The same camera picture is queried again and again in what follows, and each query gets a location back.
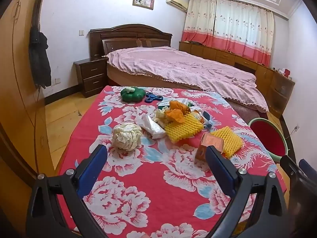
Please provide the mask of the yellow foam net sleeve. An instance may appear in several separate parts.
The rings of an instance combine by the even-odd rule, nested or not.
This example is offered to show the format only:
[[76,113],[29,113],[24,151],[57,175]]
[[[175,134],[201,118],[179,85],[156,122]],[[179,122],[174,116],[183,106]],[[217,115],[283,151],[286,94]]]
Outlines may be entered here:
[[180,140],[191,138],[198,134],[204,128],[203,124],[189,113],[184,116],[183,123],[169,123],[165,126],[164,130],[173,143]]

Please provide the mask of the white teal medicine box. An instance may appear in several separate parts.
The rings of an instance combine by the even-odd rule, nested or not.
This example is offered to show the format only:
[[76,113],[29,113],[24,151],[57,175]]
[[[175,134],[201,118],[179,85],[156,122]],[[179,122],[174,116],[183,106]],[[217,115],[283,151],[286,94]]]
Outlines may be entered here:
[[178,101],[182,104],[189,105],[191,101],[187,98],[171,98],[158,103],[158,108],[169,107],[171,101]]

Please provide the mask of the wooden wardrobe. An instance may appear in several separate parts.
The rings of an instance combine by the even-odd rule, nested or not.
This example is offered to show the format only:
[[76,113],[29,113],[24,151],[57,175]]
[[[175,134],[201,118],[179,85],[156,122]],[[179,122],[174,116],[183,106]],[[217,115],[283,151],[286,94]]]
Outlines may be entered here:
[[1,16],[1,130],[29,174],[53,176],[44,96],[31,72],[29,43],[42,0],[12,0]]

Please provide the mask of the wall air conditioner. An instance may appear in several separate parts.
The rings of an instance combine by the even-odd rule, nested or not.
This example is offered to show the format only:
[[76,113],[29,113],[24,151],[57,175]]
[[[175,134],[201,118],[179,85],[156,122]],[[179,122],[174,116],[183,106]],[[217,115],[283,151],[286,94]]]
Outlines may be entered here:
[[166,0],[166,3],[171,5],[171,6],[173,6],[173,7],[176,7],[180,11],[187,12],[188,3],[186,1],[183,1],[183,0]]

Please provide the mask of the black hanging jacket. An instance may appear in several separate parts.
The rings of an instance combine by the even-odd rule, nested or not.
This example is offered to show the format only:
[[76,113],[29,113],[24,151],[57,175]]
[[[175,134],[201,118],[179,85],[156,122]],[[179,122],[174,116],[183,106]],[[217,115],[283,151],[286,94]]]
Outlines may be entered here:
[[33,26],[30,30],[29,57],[34,84],[43,89],[51,86],[51,67],[46,50],[48,49],[46,36]]

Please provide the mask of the white blue face mask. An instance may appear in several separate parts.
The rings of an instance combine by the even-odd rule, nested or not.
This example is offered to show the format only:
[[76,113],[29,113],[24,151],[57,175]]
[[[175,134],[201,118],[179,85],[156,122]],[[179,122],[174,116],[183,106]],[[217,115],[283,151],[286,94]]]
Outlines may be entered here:
[[203,111],[199,107],[194,107],[194,109],[191,109],[191,112],[193,116],[204,125],[206,130],[212,130],[211,116],[208,112]]

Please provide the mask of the green pumpkin toy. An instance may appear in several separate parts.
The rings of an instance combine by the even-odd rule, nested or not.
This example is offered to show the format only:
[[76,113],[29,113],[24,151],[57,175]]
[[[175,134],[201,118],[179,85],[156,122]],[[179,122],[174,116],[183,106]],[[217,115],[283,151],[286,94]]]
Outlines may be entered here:
[[146,92],[144,89],[137,87],[126,87],[120,92],[123,102],[140,102],[144,99]]

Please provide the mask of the red cup on shelf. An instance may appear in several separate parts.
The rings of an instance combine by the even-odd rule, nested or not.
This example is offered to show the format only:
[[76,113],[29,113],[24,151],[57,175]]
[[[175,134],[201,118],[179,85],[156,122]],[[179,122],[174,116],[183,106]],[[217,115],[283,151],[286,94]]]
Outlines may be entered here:
[[288,78],[290,76],[290,71],[288,69],[284,70],[284,76]]

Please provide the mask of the orange wrapper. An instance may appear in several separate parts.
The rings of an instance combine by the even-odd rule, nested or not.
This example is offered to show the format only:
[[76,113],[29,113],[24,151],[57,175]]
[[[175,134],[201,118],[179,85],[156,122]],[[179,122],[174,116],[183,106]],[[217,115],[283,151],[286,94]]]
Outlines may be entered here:
[[170,101],[169,108],[165,110],[166,117],[176,123],[183,123],[185,121],[185,115],[190,113],[190,108],[179,102],[179,101]]

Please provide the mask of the pink checked bedspread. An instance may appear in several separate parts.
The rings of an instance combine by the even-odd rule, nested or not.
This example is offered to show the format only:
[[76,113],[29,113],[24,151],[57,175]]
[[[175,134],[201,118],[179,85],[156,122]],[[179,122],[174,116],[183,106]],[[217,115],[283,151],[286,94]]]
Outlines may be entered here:
[[269,110],[256,87],[256,77],[227,64],[171,47],[119,49],[108,53],[107,58],[108,76],[121,86],[213,91],[250,109]]

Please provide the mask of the long wooden cabinet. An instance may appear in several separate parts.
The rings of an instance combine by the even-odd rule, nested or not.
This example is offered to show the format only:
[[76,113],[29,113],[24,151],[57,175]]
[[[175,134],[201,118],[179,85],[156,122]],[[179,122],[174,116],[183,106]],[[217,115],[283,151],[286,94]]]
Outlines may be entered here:
[[266,98],[273,78],[273,70],[259,63],[240,57],[230,52],[206,47],[200,44],[180,41],[179,50],[207,60],[217,61],[256,76],[257,89]]

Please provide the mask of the cream paper ball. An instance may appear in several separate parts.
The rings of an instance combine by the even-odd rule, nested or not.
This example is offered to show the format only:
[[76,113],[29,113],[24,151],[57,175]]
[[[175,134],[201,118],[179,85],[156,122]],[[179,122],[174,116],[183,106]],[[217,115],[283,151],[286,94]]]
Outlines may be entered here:
[[116,125],[112,130],[112,145],[125,151],[141,147],[142,129],[134,123]]

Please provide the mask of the wooden corner shelf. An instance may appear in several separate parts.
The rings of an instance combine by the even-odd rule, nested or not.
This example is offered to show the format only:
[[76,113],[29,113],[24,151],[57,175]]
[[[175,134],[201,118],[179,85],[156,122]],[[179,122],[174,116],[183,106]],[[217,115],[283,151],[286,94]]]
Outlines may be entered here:
[[269,107],[269,111],[276,118],[280,118],[288,104],[291,97],[295,83],[280,74],[274,72],[269,89],[266,93],[266,102]]

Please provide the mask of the clear snack bag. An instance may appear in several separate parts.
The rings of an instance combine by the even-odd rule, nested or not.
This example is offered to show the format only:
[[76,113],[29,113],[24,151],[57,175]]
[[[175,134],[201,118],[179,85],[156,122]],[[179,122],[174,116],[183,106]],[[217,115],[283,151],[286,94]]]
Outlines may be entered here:
[[169,110],[169,107],[165,106],[161,109],[157,109],[155,111],[155,115],[154,115],[154,118],[153,120],[158,124],[160,125],[163,129],[165,129],[165,126],[168,125],[171,120],[168,118],[168,116],[166,115],[166,111]]

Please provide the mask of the orange printed cardboard box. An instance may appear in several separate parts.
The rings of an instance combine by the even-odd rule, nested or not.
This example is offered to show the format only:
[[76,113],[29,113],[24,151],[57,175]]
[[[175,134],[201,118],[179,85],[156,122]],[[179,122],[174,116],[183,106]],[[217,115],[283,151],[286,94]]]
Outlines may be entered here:
[[204,133],[196,151],[195,159],[206,162],[206,149],[209,146],[213,146],[220,153],[223,153],[224,141],[222,138],[216,137],[211,133]]

